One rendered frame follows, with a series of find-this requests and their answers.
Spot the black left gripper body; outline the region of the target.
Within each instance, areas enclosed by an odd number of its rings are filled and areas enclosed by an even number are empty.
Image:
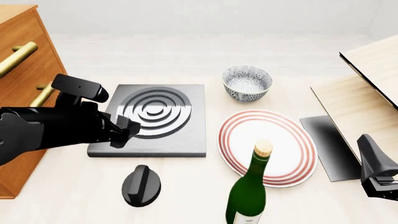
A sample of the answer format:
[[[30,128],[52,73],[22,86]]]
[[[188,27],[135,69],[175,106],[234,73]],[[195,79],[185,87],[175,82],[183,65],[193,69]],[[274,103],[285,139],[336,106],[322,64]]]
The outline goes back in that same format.
[[[110,137],[114,133],[125,134],[125,130],[110,121],[110,114],[98,110],[94,111],[93,114],[101,121],[101,128],[96,132],[93,143],[110,142]]]

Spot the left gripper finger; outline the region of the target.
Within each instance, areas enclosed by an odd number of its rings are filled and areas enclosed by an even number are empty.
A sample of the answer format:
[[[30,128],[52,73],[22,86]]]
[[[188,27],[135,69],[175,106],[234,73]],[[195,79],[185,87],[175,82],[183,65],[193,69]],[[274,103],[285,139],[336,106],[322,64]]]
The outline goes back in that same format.
[[[128,138],[132,138],[135,135],[139,134],[141,130],[140,123],[131,121],[129,118],[123,117],[121,115],[118,115],[117,117],[116,126],[122,128],[123,130],[126,130]]]
[[[128,134],[114,133],[110,137],[110,146],[116,149],[123,148],[130,139]]]

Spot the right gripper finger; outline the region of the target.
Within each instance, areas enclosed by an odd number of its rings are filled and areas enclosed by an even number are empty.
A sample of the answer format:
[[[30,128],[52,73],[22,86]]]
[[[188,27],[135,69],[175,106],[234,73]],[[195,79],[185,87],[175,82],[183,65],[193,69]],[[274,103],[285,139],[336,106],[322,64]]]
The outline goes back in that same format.
[[[398,164],[387,156],[369,134],[357,140],[361,156],[361,180],[398,175]]]

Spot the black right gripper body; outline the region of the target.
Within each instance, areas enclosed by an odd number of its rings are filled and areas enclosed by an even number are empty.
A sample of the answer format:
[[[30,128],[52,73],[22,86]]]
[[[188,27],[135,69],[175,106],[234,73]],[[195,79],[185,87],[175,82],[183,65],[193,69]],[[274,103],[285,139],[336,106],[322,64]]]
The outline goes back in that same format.
[[[368,197],[398,201],[398,180],[393,178],[397,174],[370,177],[362,172],[361,185]]]

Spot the flat black stove plate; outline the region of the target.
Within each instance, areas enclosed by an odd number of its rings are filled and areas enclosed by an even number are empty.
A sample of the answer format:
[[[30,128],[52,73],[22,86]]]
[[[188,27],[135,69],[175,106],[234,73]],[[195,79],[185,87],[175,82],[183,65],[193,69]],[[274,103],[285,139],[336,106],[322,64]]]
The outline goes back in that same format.
[[[105,111],[141,124],[121,149],[92,143],[90,157],[205,157],[204,85],[118,85]]]

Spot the round black stove knob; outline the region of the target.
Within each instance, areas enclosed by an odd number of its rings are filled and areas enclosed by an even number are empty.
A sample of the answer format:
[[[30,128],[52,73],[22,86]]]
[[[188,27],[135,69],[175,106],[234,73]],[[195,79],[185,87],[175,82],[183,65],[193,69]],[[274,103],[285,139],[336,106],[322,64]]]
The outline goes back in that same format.
[[[139,165],[122,184],[122,196],[132,207],[146,207],[160,194],[160,177],[148,166]]]

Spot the white plate with red rings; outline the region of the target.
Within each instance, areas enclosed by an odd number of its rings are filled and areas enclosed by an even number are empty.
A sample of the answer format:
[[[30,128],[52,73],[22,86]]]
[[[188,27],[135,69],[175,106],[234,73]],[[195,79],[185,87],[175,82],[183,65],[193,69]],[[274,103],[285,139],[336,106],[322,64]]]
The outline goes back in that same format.
[[[264,186],[296,186],[315,172],[318,151],[312,138],[295,121],[275,111],[238,111],[221,124],[216,137],[221,157],[239,175],[248,171],[258,139],[267,139],[273,146]]]

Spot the pale wood panel black edge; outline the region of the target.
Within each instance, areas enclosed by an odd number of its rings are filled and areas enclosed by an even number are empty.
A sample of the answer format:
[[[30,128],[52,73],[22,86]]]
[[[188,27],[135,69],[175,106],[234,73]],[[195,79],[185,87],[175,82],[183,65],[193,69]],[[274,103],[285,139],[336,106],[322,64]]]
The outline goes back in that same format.
[[[339,52],[339,55],[398,110],[398,35]]]

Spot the wooden cabinet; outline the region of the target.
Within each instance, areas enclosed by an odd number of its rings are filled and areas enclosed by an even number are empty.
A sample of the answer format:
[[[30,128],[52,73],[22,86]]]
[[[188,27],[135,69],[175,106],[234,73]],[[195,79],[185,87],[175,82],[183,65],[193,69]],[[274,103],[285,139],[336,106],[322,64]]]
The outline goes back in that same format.
[[[0,5],[0,62],[13,54],[13,46],[35,42],[32,55],[0,79],[0,108],[29,106],[57,74],[66,74],[63,63],[37,12],[37,5]],[[52,93],[44,106],[54,106],[58,93]]]

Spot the patterned blue-white bowl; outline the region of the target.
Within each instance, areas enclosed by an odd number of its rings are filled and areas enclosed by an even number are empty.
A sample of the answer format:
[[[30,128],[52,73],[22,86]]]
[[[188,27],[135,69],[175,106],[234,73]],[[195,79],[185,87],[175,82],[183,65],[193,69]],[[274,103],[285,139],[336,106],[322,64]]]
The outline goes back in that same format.
[[[227,94],[242,103],[260,100],[273,84],[268,72],[251,65],[229,67],[223,72],[221,80]]]

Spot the green wine bottle with cork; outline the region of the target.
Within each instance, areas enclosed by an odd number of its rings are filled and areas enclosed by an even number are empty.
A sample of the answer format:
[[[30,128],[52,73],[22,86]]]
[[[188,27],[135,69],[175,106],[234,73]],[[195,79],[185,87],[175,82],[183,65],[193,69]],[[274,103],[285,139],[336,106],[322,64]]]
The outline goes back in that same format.
[[[259,223],[266,206],[264,171],[272,150],[270,141],[256,141],[246,174],[233,185],[229,193],[225,215],[227,224]]]

